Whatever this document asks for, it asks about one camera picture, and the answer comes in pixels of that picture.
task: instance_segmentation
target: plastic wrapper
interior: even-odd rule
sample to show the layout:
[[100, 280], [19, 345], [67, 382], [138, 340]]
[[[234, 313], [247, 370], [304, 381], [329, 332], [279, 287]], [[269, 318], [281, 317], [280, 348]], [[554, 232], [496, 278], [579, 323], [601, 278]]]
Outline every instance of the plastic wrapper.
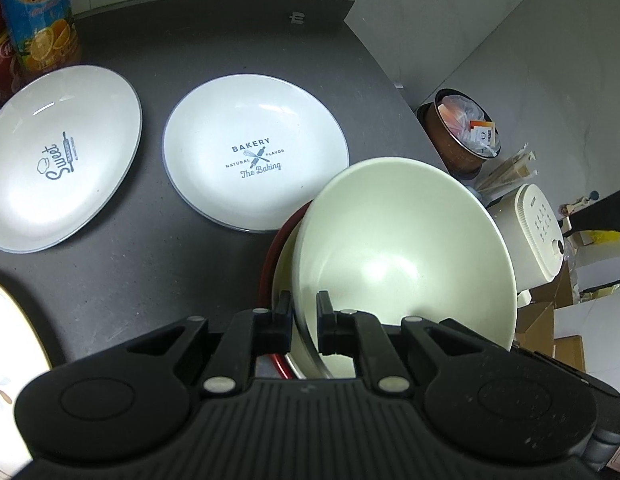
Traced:
[[472, 130], [471, 121], [485, 121], [484, 111], [463, 95], [445, 96], [439, 106], [439, 113], [450, 132], [469, 150], [483, 156], [496, 156], [499, 150], [498, 135], [493, 142], [483, 140]]

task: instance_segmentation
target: ridged black surface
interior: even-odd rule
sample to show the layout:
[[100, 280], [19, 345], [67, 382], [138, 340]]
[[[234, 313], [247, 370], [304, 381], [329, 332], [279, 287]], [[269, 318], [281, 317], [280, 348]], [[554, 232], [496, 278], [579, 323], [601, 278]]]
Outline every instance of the ridged black surface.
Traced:
[[406, 400], [360, 380], [255, 380], [244, 394], [206, 402], [163, 449], [107, 468], [36, 460], [16, 480], [579, 479], [577, 458], [534, 468], [482, 462], [431, 433]]

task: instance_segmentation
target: white plastic container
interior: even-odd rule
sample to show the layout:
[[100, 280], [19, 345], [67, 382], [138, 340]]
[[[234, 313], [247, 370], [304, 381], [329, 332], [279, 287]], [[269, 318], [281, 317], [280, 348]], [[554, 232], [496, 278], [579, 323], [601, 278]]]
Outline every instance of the white plastic container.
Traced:
[[517, 292], [554, 280], [564, 259], [564, 239], [543, 192], [525, 184], [488, 211], [510, 253]]

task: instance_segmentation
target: juice bottle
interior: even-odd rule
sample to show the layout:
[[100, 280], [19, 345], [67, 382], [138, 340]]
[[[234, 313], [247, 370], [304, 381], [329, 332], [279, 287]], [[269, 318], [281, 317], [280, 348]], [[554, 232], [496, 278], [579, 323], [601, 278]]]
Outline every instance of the juice bottle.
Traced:
[[79, 61], [70, 0], [1, 0], [1, 4], [28, 79]]

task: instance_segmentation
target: brown pot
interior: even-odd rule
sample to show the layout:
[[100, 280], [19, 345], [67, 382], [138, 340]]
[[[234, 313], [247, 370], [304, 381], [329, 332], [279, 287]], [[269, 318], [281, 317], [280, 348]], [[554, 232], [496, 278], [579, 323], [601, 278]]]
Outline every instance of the brown pot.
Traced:
[[[448, 95], [462, 95], [474, 101], [474, 99], [458, 90], [443, 88], [437, 92], [434, 103], [429, 103], [420, 107], [421, 113], [418, 115], [423, 117], [423, 119], [420, 119], [421, 124], [430, 137], [431, 142], [434, 144], [434, 147], [439, 152], [439, 156], [446, 165], [446, 168], [448, 168], [448, 171], [455, 176], [472, 178], [479, 173], [482, 164], [493, 157], [479, 155], [469, 150], [450, 132], [446, 123], [441, 118], [438, 108], [441, 100]], [[491, 118], [488, 113], [479, 104], [477, 104], [477, 106], [483, 110], [485, 120], [490, 121]], [[499, 151], [501, 151], [501, 147], [497, 150], [496, 155], [499, 155]]]

